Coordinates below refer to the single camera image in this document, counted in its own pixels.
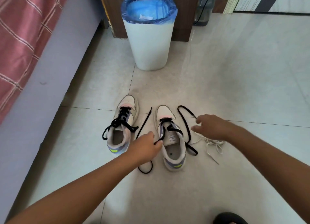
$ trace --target white sneaker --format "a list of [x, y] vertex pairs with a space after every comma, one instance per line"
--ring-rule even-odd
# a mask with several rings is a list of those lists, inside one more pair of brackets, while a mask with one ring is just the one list
[[107, 140], [107, 146], [115, 156], [127, 151], [130, 133], [138, 129], [138, 127], [133, 127], [138, 115], [138, 101], [131, 95], [125, 96], [116, 108], [111, 125], [102, 134], [103, 140]]
[[163, 141], [162, 154], [164, 163], [170, 171], [180, 171], [185, 164], [186, 145], [183, 133], [176, 123], [176, 117], [165, 105], [157, 108], [154, 123]]

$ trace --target black slipper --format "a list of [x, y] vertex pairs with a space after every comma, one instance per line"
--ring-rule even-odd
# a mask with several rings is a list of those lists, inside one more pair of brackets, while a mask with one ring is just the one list
[[230, 224], [231, 222], [236, 224], [248, 224], [242, 217], [229, 212], [217, 215], [213, 221], [213, 224]]

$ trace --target floor tile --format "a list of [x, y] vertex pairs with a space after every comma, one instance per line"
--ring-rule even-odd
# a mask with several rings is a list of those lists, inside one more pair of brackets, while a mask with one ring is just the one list
[[[114, 111], [60, 107], [14, 205], [18, 213], [113, 159], [102, 140]], [[102, 202], [85, 223], [100, 223]]]
[[140, 112], [166, 104], [179, 115], [181, 104], [196, 115], [310, 126], [310, 109], [267, 17], [212, 14], [206, 27], [193, 28], [190, 42], [171, 43], [163, 69], [135, 67], [130, 94], [138, 98]]
[[[140, 114], [142, 123], [146, 114]], [[189, 125], [194, 118], [186, 118]], [[267, 142], [306, 163], [310, 163], [310, 128], [239, 122]], [[184, 124], [180, 123], [183, 132]], [[143, 131], [155, 131], [149, 120]], [[153, 171], [137, 169], [125, 177], [107, 196], [102, 223], [211, 223], [220, 212], [231, 211], [248, 223], [304, 223], [253, 165], [233, 146], [225, 144], [223, 154], [214, 147], [205, 152], [204, 142], [194, 145], [198, 156], [187, 154], [183, 171], [169, 172], [161, 153], [153, 160]]]
[[129, 92], [133, 70], [129, 41], [113, 38], [110, 29], [97, 31], [62, 106], [114, 111]]
[[268, 23], [310, 106], [310, 17], [273, 15]]

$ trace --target white door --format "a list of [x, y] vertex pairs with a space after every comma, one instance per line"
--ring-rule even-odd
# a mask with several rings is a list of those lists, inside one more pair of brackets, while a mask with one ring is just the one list
[[239, 0], [235, 11], [310, 14], [310, 0]]

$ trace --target blue plastic bag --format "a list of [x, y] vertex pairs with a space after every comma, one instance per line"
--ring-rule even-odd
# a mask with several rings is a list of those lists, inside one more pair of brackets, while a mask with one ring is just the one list
[[133, 24], [173, 23], [178, 9], [173, 0], [124, 0], [122, 18]]

